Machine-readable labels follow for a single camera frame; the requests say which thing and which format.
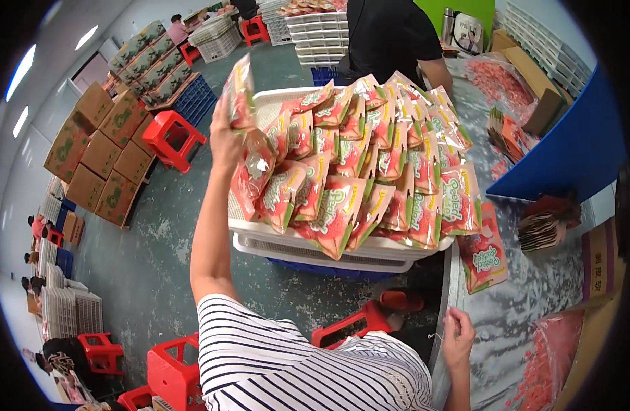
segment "blue partition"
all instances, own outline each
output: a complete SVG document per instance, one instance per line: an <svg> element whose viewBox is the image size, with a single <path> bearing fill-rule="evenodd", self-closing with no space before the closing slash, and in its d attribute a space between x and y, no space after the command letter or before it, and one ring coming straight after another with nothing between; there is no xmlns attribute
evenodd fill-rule
<svg viewBox="0 0 630 411"><path fill-rule="evenodd" d="M619 109L605 73L596 67L566 114L487 194L537 200L577 190L578 202L611 184L625 162Z"/></svg>

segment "black and white striped shirt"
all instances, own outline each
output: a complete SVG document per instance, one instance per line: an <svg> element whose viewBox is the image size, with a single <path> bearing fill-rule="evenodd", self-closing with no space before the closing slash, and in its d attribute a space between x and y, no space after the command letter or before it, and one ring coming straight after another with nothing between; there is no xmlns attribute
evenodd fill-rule
<svg viewBox="0 0 630 411"><path fill-rule="evenodd" d="M197 311L208 411L433 410L427 367L384 332L326 350L292 321L269 320L222 294L203 297Z"/></svg>

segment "gray floor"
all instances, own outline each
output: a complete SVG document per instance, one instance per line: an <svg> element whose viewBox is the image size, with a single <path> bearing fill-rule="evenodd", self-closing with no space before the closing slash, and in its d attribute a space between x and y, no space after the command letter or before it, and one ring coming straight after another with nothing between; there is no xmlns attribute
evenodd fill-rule
<svg viewBox="0 0 630 411"><path fill-rule="evenodd" d="M234 63L251 52L256 91L312 86L310 70L299 65L292 45L240 45L228 58L193 70L203 74L217 95ZM211 113L198 126L208 135ZM129 231L87 214L75 253L73 277L104 302L104 327L125 351L128 389L146 384L146 353L158 343L197 331L189 286L193 230L207 187L212 157L208 145L197 150L187 174L161 164L138 196ZM407 327L433 324L442 284L442 253L416 263L407 275L382 282L311 274L276 266L232 250L233 282L245 305L258 314L290 318L305 336L338 321L370 298L396 285L425 287L427 305Z"/></svg>

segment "pink shirt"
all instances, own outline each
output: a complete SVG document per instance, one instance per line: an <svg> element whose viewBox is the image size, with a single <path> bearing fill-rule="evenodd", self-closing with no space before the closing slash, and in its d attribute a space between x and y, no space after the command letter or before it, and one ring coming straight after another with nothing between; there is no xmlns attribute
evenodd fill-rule
<svg viewBox="0 0 630 411"><path fill-rule="evenodd" d="M179 21L173 23L167 30L167 33L169 33L169 37L171 37L175 45L179 45L189 37L187 27Z"/></svg>

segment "fluorescent light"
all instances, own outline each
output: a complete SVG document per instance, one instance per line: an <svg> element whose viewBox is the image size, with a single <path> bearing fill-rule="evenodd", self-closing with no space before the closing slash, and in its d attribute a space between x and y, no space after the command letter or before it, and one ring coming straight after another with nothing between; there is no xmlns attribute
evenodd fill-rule
<svg viewBox="0 0 630 411"><path fill-rule="evenodd" d="M34 61L34 51L36 51L36 45L31 46L31 49L29 49L27 54L25 54L23 59L20 61L20 64L18 64L18 68L15 70L14 78L11 79L11 84L9 84L9 89L7 90L7 101L9 101L15 91L15 88L18 84L20 84L23 77L25 77L25 74L27 74L31 68L31 63Z"/></svg>
<svg viewBox="0 0 630 411"><path fill-rule="evenodd" d="M88 33L86 33L84 36L82 36L82 38L80 38L79 42L77 42L77 47L75 48L75 50L79 49L80 47L82 47L84 45L84 43L89 41L89 39L91 38L91 36L93 36L93 34L96 32L97 29L98 29L98 27L95 26L94 28L90 29Z"/></svg>
<svg viewBox="0 0 630 411"><path fill-rule="evenodd" d="M23 110L23 114L20 115L20 119L18 119L18 122L15 123L14 138L18 137L18 133L20 133L20 129L23 128L23 124L25 123L25 120L27 119L28 114L29 114L29 106L25 106L25 109Z"/></svg>

